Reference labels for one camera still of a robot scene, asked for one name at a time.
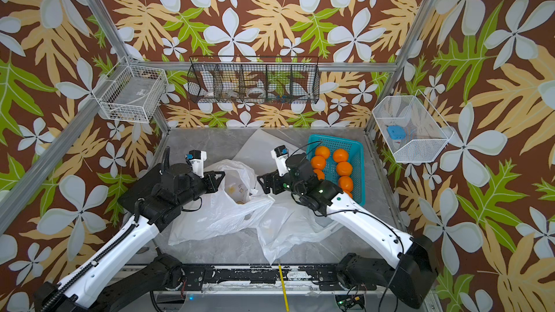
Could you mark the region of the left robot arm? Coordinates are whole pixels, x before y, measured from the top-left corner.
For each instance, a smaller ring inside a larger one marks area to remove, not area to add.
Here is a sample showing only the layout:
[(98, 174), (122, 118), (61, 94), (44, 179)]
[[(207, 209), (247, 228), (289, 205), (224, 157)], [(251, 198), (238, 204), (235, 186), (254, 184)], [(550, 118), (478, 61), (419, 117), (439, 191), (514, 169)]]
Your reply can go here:
[(161, 254), (140, 271), (111, 280), (146, 244), (156, 238), (190, 202), (218, 191), (225, 172), (198, 176), (190, 163), (159, 163), (134, 183), (119, 201), (131, 216), (122, 229), (85, 264), (33, 295), (37, 311), (120, 311), (154, 290), (176, 287), (182, 264)]

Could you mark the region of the teal plastic basket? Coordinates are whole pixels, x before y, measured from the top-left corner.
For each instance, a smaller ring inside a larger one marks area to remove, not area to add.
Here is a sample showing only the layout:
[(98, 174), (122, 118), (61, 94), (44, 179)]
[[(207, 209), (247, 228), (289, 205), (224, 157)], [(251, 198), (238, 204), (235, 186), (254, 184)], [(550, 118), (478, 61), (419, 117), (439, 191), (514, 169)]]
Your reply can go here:
[(333, 160), (333, 153), (342, 149), (348, 153), (348, 162), (352, 165), (353, 171), (350, 175), (354, 182), (353, 195), (354, 201), (364, 206), (366, 203), (366, 185), (365, 185), (365, 167), (364, 167), (364, 148), (358, 141), (344, 139), (340, 137), (332, 137), (321, 134), (312, 134), (308, 139), (306, 147), (307, 159), (311, 160), (317, 148), (327, 147), (330, 150), (326, 166), (323, 169), (325, 178), (335, 184), (339, 183), (340, 176), (337, 173), (337, 163)]

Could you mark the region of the printed white plastic bag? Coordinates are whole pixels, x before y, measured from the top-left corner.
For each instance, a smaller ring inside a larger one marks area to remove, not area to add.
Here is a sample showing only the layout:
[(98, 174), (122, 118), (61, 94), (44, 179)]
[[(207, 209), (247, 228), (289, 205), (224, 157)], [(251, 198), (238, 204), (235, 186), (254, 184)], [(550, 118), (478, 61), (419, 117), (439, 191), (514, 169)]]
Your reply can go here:
[(258, 226), (275, 200), (264, 193), (252, 168), (235, 160), (221, 160), (209, 167), (225, 177), (214, 194), (205, 194), (194, 212), (182, 212), (172, 222), (169, 245), (202, 241)]

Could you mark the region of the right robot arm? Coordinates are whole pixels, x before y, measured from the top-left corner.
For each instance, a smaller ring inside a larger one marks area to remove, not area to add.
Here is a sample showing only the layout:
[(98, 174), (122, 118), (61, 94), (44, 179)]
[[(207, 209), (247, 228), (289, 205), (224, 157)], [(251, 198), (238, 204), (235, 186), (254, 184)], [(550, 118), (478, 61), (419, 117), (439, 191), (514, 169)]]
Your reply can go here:
[(346, 289), (383, 286), (412, 309), (422, 306), (439, 274), (433, 242), (388, 225), (355, 202), (337, 184), (321, 180), (306, 154), (290, 155), (283, 146), (270, 152), (276, 171), (258, 176), (264, 193), (289, 192), (293, 201), (316, 216), (348, 228), (369, 244), (380, 258), (346, 255), (335, 271)]

